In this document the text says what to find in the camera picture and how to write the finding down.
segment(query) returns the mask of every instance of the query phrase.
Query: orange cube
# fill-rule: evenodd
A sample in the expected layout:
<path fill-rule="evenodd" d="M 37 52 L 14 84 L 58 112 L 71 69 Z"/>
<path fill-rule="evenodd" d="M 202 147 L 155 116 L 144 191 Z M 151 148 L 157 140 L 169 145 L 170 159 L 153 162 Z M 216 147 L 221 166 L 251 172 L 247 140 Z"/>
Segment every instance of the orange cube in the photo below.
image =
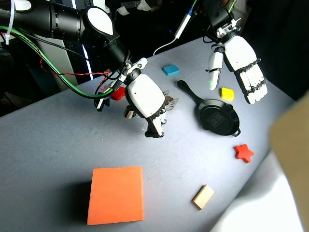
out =
<path fill-rule="evenodd" d="M 88 225 L 143 218 L 142 167 L 93 170 Z"/>

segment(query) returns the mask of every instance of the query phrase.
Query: yellow cube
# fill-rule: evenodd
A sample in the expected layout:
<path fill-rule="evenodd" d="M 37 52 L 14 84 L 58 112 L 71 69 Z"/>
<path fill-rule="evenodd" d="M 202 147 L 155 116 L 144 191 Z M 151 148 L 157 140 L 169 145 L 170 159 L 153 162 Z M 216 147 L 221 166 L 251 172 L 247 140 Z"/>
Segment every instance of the yellow cube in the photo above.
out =
<path fill-rule="evenodd" d="M 221 98 L 232 101 L 234 99 L 234 91 L 229 88 L 222 88 L 221 89 Z"/>

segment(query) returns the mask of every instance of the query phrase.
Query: blue block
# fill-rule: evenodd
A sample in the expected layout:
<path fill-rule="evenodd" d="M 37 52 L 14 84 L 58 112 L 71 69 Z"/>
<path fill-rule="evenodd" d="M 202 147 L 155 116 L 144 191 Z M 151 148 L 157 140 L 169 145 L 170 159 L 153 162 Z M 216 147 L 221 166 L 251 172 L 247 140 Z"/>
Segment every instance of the blue block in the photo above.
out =
<path fill-rule="evenodd" d="M 177 68 L 177 66 L 174 64 L 168 65 L 164 67 L 162 70 L 166 76 L 173 76 L 179 73 L 179 68 Z"/>

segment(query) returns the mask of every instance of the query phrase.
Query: pan handle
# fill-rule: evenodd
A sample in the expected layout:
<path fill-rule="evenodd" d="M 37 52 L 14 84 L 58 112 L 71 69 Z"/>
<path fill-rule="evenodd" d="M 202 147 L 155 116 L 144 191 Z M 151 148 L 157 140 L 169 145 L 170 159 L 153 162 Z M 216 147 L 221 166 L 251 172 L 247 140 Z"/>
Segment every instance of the pan handle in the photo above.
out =
<path fill-rule="evenodd" d="M 241 133 L 241 131 L 238 128 L 238 130 L 234 134 L 231 134 L 231 135 L 233 135 L 234 137 L 237 137 L 237 136 L 239 136 L 240 133 Z"/>
<path fill-rule="evenodd" d="M 196 102 L 196 104 L 200 104 L 202 103 L 204 100 L 201 99 L 200 97 L 198 97 L 188 86 L 188 84 L 185 81 L 177 81 L 177 86 L 183 90 L 184 92 L 186 92 L 187 94 L 189 94 L 194 101 Z"/>

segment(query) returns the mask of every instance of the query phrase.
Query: pan logo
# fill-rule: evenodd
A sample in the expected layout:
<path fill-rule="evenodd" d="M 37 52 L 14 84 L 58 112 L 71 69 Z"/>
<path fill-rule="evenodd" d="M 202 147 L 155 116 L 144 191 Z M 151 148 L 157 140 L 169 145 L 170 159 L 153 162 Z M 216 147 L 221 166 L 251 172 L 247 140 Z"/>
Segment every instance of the pan logo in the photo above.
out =
<path fill-rule="evenodd" d="M 219 126 L 224 121 L 224 116 L 220 114 L 219 112 L 214 113 L 212 116 L 210 116 L 207 121 L 211 124 L 212 127 Z"/>

